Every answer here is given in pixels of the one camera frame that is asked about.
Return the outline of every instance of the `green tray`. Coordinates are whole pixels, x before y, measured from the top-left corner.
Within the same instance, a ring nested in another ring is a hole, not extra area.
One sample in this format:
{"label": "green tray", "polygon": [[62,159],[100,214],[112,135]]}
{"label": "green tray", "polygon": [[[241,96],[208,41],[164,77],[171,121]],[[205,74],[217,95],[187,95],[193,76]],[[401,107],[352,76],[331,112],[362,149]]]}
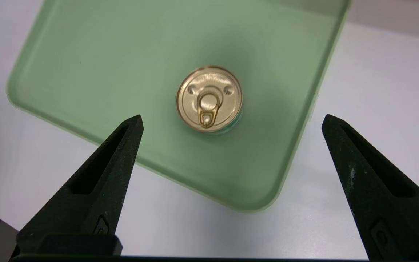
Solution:
{"label": "green tray", "polygon": [[[281,190],[349,0],[49,0],[7,85],[10,101],[100,144],[141,114],[136,162],[233,209]],[[188,128],[176,93],[195,68],[230,70],[243,115]]]}

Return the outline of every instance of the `tin can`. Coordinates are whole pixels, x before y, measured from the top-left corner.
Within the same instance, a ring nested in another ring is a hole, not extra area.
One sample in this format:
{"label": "tin can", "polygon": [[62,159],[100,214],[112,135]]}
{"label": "tin can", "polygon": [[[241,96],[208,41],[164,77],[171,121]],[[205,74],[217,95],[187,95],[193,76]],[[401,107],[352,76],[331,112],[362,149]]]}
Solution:
{"label": "tin can", "polygon": [[199,68],[188,75],[177,92],[177,111],[191,128],[221,134],[241,116],[242,90],[237,78],[216,66]]}

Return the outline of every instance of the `tray rim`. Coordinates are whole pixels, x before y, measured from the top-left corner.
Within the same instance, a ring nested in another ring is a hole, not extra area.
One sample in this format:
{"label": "tray rim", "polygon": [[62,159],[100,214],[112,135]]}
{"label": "tray rim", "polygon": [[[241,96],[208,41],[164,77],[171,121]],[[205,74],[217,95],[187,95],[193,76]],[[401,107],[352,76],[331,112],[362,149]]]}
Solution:
{"label": "tray rim", "polygon": [[[11,70],[11,73],[9,75],[9,78],[7,80],[7,84],[5,87],[5,91],[6,91],[6,95],[7,95],[7,99],[9,100],[9,102],[17,109],[27,112],[28,114],[32,115],[32,116],[36,116],[37,118],[42,119],[43,121],[46,121],[54,126],[57,126],[58,128],[67,131],[83,140],[89,141],[90,143],[93,143],[95,145],[100,145],[103,142],[103,139],[99,138],[99,137],[95,137],[94,135],[83,131],[75,126],[72,126],[69,123],[66,123],[65,121],[62,121],[58,118],[52,117],[50,115],[48,115],[47,113],[44,113],[40,110],[37,110],[33,107],[30,107],[24,103],[22,103],[21,101],[18,100],[18,98],[15,97],[15,95],[13,94],[13,92],[11,91],[13,88],[15,88],[14,86],[17,85],[17,82],[19,80],[19,76],[21,75],[24,66],[27,63],[27,59],[30,56],[30,53],[32,52],[32,48],[35,45],[36,41],[38,40],[38,38],[40,37],[40,33],[44,28],[44,25],[48,22],[49,17],[51,15],[51,10],[53,9],[53,7],[62,0],[44,0],[42,7],[40,8],[37,17],[35,19],[35,21],[33,22],[32,28],[30,29],[30,33],[28,34],[24,45],[22,46],[22,49],[19,53],[19,56],[17,57],[17,60],[13,66],[13,69]],[[191,186],[189,186],[188,184],[185,184],[177,179],[175,179],[172,176],[168,176],[164,173],[162,173],[161,171],[159,171],[156,168],[153,168],[152,166],[150,166],[149,164],[146,164],[146,162],[148,162],[148,160],[143,159],[141,156],[137,156],[135,159],[135,164],[138,164],[139,166],[155,173],[158,174],[166,179],[169,179],[170,181],[173,181],[181,186],[184,186],[187,189],[190,189],[200,195],[203,195],[205,197],[208,197],[209,199],[216,201],[217,203],[223,204],[226,207],[229,207],[230,209],[234,209],[238,212],[243,212],[243,213],[256,213],[256,212],[260,212],[263,211],[265,209],[267,209],[268,207],[270,207],[279,197],[279,194],[281,193],[281,190],[284,186],[284,182],[286,180],[286,177],[289,173],[289,170],[291,168],[294,156],[296,154],[296,151],[298,149],[298,146],[300,144],[300,141],[302,139],[303,133],[304,133],[304,129],[306,127],[306,125],[308,124],[308,122],[310,121],[311,115],[313,113],[313,110],[315,108],[316,105],[316,100],[318,99],[318,94],[319,94],[319,90],[321,89],[321,84],[322,81],[324,79],[324,76],[326,75],[327,72],[327,68],[329,66],[329,63],[331,61],[331,58],[334,54],[337,42],[340,38],[341,35],[341,31],[344,27],[344,24],[346,22],[347,19],[347,15],[348,12],[350,10],[350,6],[351,6],[351,2],[353,0],[343,0],[344,1],[344,5],[341,7],[341,10],[339,11],[339,15],[338,15],[338,21],[336,22],[336,24],[334,25],[334,29],[333,29],[333,33],[331,34],[332,39],[329,41],[326,50],[327,54],[324,55],[324,57],[322,58],[322,61],[320,63],[319,66],[319,71],[318,74],[316,75],[316,79],[314,81],[313,84],[313,88],[311,88],[311,90],[313,92],[311,92],[311,94],[309,94],[308,96],[308,105],[306,106],[306,108],[304,109],[304,113],[302,113],[301,117],[304,118],[304,121],[301,123],[301,125],[299,125],[298,128],[298,136],[297,139],[295,141],[295,143],[292,146],[292,151],[291,151],[291,157],[288,159],[288,161],[286,162],[286,167],[284,168],[284,174],[282,175],[282,178],[280,180],[280,183],[278,184],[278,186],[273,186],[271,192],[273,192],[273,196],[270,197],[269,201],[266,201],[266,203],[263,203],[259,206],[256,206],[254,209],[247,209],[241,206],[237,206],[237,205],[233,205],[231,203],[222,201],[221,199],[218,199],[210,194],[206,194],[205,192],[199,191],[196,188],[193,188]]]}

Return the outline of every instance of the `white table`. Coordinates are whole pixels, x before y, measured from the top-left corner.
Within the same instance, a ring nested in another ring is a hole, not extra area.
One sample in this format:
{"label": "white table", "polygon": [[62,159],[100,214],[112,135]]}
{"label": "white table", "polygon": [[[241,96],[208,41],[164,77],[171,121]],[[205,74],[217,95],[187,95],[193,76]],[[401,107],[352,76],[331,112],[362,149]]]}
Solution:
{"label": "white table", "polygon": [[[40,0],[0,0],[0,218],[16,229],[95,146],[19,111],[5,84]],[[123,255],[365,259],[321,122],[348,121],[419,185],[419,0],[355,0],[278,200],[241,214],[135,166]]]}

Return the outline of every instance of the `can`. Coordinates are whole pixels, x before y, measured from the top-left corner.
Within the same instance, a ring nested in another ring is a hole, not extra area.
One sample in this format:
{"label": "can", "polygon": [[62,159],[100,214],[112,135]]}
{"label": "can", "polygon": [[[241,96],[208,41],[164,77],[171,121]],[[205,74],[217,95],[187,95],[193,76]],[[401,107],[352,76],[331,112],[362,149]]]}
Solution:
{"label": "can", "polygon": [[191,128],[221,134],[240,119],[242,90],[228,70],[207,66],[188,75],[177,92],[177,111]]}

